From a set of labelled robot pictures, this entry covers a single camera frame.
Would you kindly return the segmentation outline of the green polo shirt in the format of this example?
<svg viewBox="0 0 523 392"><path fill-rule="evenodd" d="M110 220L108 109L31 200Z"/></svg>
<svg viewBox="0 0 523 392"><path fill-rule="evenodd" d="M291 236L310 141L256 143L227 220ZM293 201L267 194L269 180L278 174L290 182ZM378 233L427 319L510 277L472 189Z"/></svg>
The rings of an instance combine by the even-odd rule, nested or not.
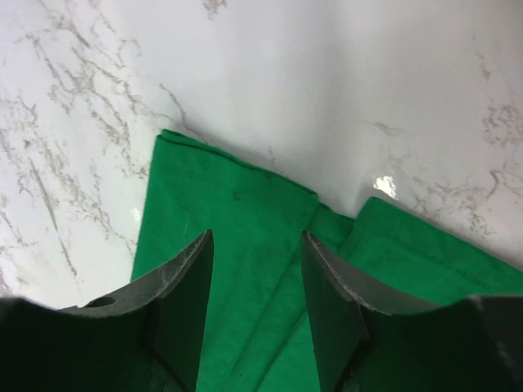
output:
<svg viewBox="0 0 523 392"><path fill-rule="evenodd" d="M215 242L199 391L317 391L300 236L311 231L366 273L449 304L522 290L519 270L380 198L355 218L316 193L164 130L156 139L132 275L206 230Z"/></svg>

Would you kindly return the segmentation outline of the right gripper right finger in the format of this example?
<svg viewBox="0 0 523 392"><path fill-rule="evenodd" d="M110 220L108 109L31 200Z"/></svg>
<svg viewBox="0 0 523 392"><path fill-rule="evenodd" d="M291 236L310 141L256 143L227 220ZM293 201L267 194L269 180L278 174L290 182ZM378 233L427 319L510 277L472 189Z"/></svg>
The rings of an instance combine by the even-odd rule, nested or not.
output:
<svg viewBox="0 0 523 392"><path fill-rule="evenodd" d="M312 233L302 233L302 279L320 389L339 391L351 363L371 341L364 311L392 316L440 308L401 292L343 260Z"/></svg>

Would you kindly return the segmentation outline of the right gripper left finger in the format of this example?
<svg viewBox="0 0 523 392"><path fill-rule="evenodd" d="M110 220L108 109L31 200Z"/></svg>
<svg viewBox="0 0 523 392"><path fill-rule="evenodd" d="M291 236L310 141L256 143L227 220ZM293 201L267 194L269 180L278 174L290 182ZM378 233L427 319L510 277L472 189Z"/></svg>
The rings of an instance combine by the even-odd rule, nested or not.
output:
<svg viewBox="0 0 523 392"><path fill-rule="evenodd" d="M193 391L199 373L203 332L212 280L214 241L207 230L173 259L137 280L62 311L103 325L100 338L111 344L126 332L138 341L153 372L176 391Z"/></svg>

